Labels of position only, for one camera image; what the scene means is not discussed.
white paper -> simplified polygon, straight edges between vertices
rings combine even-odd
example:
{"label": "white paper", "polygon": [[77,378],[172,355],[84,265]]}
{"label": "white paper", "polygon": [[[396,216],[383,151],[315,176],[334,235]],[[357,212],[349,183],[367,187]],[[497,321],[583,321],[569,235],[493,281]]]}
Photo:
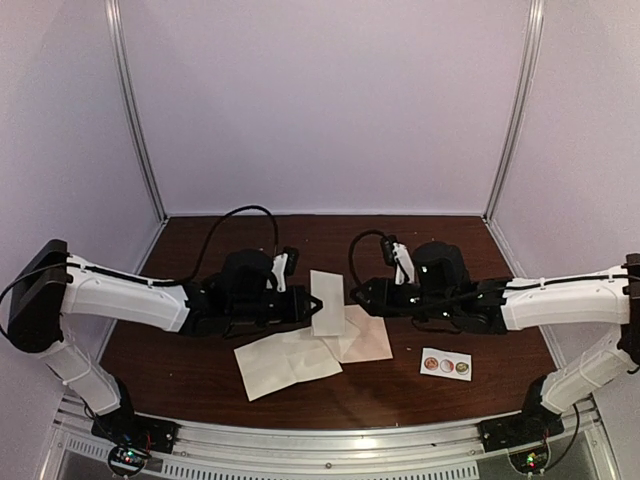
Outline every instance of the white paper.
{"label": "white paper", "polygon": [[234,351],[249,401],[298,382],[329,377],[342,367],[311,328],[277,333]]}
{"label": "white paper", "polygon": [[420,373],[470,382],[471,355],[423,348]]}
{"label": "white paper", "polygon": [[384,319],[371,317],[359,305],[344,307],[345,334],[322,337],[340,363],[371,362],[393,358]]}
{"label": "white paper", "polygon": [[313,336],[339,336],[346,332],[342,275],[311,270],[311,295],[322,300],[322,310],[311,318]]}

wooden table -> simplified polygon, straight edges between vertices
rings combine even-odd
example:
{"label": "wooden table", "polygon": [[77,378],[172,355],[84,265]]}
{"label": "wooden table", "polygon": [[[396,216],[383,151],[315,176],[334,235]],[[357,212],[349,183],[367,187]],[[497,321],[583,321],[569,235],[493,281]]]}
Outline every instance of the wooden table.
{"label": "wooden table", "polygon": [[[144,274],[188,274],[215,219],[174,218],[160,237]],[[474,217],[279,217],[280,245],[301,258],[289,281],[308,286],[309,270],[348,275],[347,249],[362,230],[395,234],[412,251],[441,240],[458,245],[473,279],[508,276],[509,269],[485,225]],[[202,276],[219,271],[227,253],[264,247],[272,237],[265,217],[237,217],[215,234]],[[361,278],[391,276],[377,239],[357,250]],[[531,381],[554,369],[538,329],[508,336],[446,335],[416,331],[408,319],[386,320],[393,360],[347,364],[330,378],[297,384],[254,402],[246,398],[233,349],[263,335],[222,340],[187,338],[118,322],[103,366],[128,386],[136,409],[182,420],[266,428],[347,429],[421,425],[520,409]],[[473,381],[420,375],[423,347],[469,353]]]}

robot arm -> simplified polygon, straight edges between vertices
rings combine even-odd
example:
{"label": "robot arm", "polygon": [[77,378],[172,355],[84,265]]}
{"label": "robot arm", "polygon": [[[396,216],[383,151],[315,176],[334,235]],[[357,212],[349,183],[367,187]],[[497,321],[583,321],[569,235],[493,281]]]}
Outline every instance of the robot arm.
{"label": "robot arm", "polygon": [[95,415],[93,433],[137,449],[171,452],[176,425],[135,415],[125,385],[104,371],[61,329],[67,314],[144,323],[180,335],[225,335],[238,324],[297,323],[322,308],[302,286],[286,284],[297,251],[271,259],[258,250],[227,256],[220,273],[181,284],[114,271],[70,255],[50,241],[15,284],[7,338],[34,354]]}
{"label": "robot arm", "polygon": [[[393,266],[395,237],[381,241]],[[609,323],[610,331],[566,367],[530,386],[522,412],[481,422],[486,451],[539,441],[564,431],[560,415],[614,378],[640,365],[640,255],[623,267],[556,279],[492,279],[471,282],[460,250],[431,242],[411,255],[417,282],[399,282],[396,262],[390,278],[372,278],[351,297],[373,316],[412,316],[415,321],[446,320],[457,332],[506,334],[552,324]]]}

white wall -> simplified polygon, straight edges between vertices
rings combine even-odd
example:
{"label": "white wall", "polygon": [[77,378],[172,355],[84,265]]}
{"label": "white wall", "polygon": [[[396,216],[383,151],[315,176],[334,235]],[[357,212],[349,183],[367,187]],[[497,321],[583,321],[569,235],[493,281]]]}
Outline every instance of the white wall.
{"label": "white wall", "polygon": [[528,0],[139,0],[122,18],[167,211],[476,213]]}
{"label": "white wall", "polygon": [[[3,0],[1,9],[0,285],[54,237],[93,261],[133,268],[156,224],[103,3]],[[77,326],[94,352],[105,327]],[[0,382],[0,476],[33,478],[62,388],[1,338]]]}
{"label": "white wall", "polygon": [[[497,222],[528,275],[640,251],[640,16],[635,0],[547,2],[538,69]],[[556,327],[567,360],[603,326]],[[638,478],[640,376],[597,395],[623,478]]]}

